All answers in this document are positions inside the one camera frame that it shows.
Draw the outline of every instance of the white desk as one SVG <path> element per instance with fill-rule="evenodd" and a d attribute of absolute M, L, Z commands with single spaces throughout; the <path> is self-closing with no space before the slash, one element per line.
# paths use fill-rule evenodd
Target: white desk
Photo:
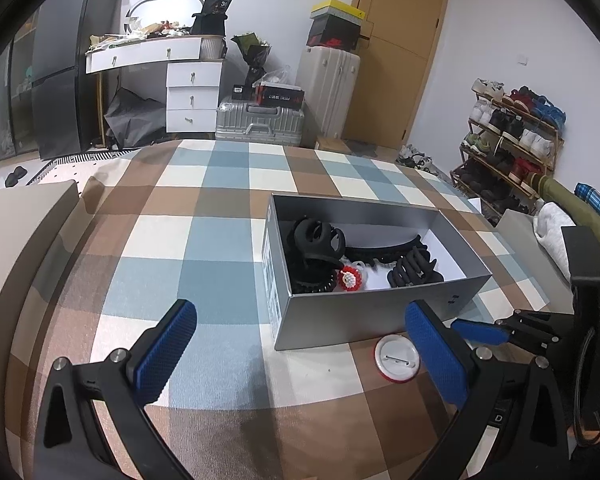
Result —
<path fill-rule="evenodd" d="M 167 133 L 214 132 L 223 60 L 200 60 L 206 38 L 218 37 L 158 38 L 91 52 L 87 54 L 87 74 L 166 62 Z"/>

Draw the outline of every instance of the silver suitcase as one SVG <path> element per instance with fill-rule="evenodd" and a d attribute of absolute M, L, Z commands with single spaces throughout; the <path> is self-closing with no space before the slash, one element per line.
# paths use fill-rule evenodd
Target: silver suitcase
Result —
<path fill-rule="evenodd" d="M 216 139 L 299 146 L 303 125 L 302 110 L 225 98 L 218 107 Z"/>

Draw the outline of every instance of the blue gripper pad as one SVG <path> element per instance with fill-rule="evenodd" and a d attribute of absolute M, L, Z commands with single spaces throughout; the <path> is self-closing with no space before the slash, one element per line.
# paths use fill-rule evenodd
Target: blue gripper pad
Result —
<path fill-rule="evenodd" d="M 490 323 L 456 319 L 451 328 L 463 339 L 487 345 L 501 345 L 509 341 L 509 332 Z"/>
<path fill-rule="evenodd" d="M 140 406 L 158 400 L 196 331 L 196 307 L 178 300 L 157 326 L 145 330 L 131 349 L 127 374 Z"/>
<path fill-rule="evenodd" d="M 418 350 L 440 396 L 460 410 L 469 393 L 466 371 L 439 332 L 449 329 L 438 321 L 442 328 L 436 328 L 415 301 L 409 304 L 404 314 L 409 338 Z"/>

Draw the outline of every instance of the wooden door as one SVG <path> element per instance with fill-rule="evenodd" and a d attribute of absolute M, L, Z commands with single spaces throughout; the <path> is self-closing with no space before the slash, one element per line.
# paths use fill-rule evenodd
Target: wooden door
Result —
<path fill-rule="evenodd" d="M 446 0 L 354 0 L 364 10 L 346 139 L 400 148 L 433 61 Z"/>

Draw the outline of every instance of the round pin badge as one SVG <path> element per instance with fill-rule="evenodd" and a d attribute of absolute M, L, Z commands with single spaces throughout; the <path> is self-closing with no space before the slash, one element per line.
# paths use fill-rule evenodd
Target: round pin badge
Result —
<path fill-rule="evenodd" d="M 385 379 L 405 383 L 420 369 L 420 354 L 411 341 L 401 335 L 384 336 L 376 344 L 376 366 Z"/>

